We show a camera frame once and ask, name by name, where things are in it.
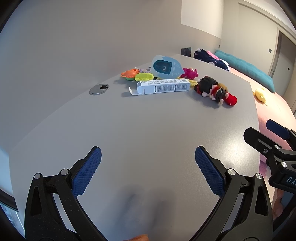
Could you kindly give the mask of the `black-haired red doll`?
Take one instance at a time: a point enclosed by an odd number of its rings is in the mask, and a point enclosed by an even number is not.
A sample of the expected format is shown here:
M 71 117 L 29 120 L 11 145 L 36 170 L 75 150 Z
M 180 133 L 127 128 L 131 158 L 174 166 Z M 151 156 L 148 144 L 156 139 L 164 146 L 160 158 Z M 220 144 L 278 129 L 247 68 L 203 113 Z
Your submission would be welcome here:
M 232 95 L 224 84 L 218 83 L 209 76 L 199 79 L 194 90 L 202 97 L 209 97 L 219 105 L 225 103 L 228 106 L 234 106 L 237 103 L 237 97 Z

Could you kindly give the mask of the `magenta plush toy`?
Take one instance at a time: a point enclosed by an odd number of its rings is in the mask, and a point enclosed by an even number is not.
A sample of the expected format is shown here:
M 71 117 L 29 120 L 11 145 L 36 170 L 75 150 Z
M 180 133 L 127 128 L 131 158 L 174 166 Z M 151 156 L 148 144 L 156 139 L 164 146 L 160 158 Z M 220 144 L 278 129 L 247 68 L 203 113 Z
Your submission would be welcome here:
M 199 76 L 197 69 L 193 68 L 183 68 L 184 73 L 180 75 L 180 78 L 186 78 L 190 80 L 194 80 Z

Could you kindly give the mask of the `white long cardboard box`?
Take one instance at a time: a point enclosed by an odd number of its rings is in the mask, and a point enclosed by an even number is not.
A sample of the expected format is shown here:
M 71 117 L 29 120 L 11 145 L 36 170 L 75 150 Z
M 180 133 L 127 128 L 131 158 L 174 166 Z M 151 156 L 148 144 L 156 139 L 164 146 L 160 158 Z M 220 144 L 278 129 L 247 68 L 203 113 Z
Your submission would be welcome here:
M 167 92 L 189 91 L 190 83 L 181 79 L 159 79 L 150 81 L 139 81 L 136 89 L 128 87 L 131 95 L 149 95 Z

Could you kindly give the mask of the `blue toy blister package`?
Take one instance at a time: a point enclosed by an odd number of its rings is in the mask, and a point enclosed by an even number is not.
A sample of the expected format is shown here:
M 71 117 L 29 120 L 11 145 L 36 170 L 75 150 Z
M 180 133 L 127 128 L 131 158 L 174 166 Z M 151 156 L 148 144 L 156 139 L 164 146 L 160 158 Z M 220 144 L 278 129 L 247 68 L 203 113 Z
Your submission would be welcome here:
M 172 57 L 156 55 L 151 63 L 151 73 L 161 79 L 176 79 L 184 74 L 179 61 Z

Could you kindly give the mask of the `orange plastic crab toy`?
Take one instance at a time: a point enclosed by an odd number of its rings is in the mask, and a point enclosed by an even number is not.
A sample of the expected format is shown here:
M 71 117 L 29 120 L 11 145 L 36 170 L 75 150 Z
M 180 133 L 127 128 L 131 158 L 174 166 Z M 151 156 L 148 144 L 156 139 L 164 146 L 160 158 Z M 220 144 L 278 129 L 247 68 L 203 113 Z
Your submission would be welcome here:
M 135 80 L 135 76 L 138 73 L 139 73 L 139 70 L 134 68 L 134 69 L 130 69 L 125 72 L 122 72 L 120 76 L 128 81 L 133 81 L 133 80 Z

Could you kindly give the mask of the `yellow-green plastic toy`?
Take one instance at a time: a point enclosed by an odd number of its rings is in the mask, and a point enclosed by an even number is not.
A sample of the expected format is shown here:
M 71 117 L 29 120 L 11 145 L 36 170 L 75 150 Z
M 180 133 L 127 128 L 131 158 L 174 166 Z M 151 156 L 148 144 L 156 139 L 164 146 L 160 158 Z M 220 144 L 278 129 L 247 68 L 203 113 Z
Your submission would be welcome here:
M 152 73 L 142 72 L 138 73 L 134 79 L 135 81 L 150 81 L 154 80 L 154 75 Z

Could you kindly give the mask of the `salmon pink bed cover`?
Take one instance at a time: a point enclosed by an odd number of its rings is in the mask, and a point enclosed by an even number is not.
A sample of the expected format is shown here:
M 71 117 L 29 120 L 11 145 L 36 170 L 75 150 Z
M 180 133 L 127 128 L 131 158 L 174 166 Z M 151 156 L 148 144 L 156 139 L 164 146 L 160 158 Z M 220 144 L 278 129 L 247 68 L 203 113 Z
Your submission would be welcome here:
M 254 99 L 258 115 L 259 131 L 277 144 L 279 144 L 283 149 L 290 150 L 291 147 L 285 140 L 266 128 L 266 122 L 268 120 L 273 120 L 281 126 L 295 131 L 295 117 L 287 102 L 276 92 L 270 92 L 267 88 L 259 84 L 257 81 L 242 74 L 234 68 L 231 68 L 230 72 L 248 81 L 253 92 L 255 92 L 256 90 L 263 92 L 263 96 L 265 100 L 267 100 L 267 104 L 261 103 L 256 98 Z

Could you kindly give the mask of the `yellow plush on bed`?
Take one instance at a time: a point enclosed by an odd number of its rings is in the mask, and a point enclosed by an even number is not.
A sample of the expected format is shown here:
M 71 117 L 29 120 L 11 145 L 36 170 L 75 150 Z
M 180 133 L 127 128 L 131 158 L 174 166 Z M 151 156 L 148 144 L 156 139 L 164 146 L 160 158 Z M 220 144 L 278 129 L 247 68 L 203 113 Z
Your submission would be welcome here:
M 255 89 L 253 95 L 260 103 L 264 104 L 265 106 L 268 106 L 264 88 Z

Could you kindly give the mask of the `room door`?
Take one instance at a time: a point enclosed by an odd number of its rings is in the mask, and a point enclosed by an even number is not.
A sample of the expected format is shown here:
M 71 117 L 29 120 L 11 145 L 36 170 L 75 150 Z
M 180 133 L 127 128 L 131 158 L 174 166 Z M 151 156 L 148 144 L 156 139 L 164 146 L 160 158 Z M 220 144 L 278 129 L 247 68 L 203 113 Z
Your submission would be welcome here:
M 273 79 L 275 92 L 282 97 L 290 83 L 294 63 L 295 44 L 279 31 L 276 52 L 269 75 Z

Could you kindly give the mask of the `teal bed cushion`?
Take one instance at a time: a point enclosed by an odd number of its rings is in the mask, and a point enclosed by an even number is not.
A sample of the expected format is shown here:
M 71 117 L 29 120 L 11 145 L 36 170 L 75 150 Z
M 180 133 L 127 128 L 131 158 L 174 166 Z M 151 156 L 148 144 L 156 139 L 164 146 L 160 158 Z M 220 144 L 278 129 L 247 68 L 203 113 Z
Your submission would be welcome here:
M 237 58 L 220 50 L 216 50 L 214 54 L 218 58 L 228 62 L 230 67 L 257 81 L 259 84 L 267 88 L 272 93 L 275 92 L 273 79 L 265 72 L 258 69 L 256 66 L 248 63 L 247 61 L 244 61 L 243 59 Z

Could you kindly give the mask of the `navy patterned blanket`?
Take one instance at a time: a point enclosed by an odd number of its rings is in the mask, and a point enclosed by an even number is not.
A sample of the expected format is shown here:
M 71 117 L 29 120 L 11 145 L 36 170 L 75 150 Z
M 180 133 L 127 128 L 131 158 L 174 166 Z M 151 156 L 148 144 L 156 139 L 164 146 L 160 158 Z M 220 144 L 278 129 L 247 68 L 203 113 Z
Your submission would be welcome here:
M 209 53 L 209 51 L 206 51 L 204 49 L 201 49 L 201 48 L 197 49 L 194 52 L 193 58 L 209 63 L 211 65 L 224 69 L 228 72 L 230 71 L 229 66 L 223 60 L 219 59 L 218 57 L 214 57 L 212 53 Z

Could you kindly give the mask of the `black wall socket panel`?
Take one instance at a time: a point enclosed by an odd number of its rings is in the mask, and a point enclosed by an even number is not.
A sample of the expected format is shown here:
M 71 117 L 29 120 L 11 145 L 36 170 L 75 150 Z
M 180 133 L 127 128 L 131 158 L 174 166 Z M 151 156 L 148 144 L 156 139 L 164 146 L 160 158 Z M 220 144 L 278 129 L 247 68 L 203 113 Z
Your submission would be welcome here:
M 191 52 L 192 52 L 191 47 L 181 49 L 181 55 L 183 55 L 183 56 L 191 57 Z

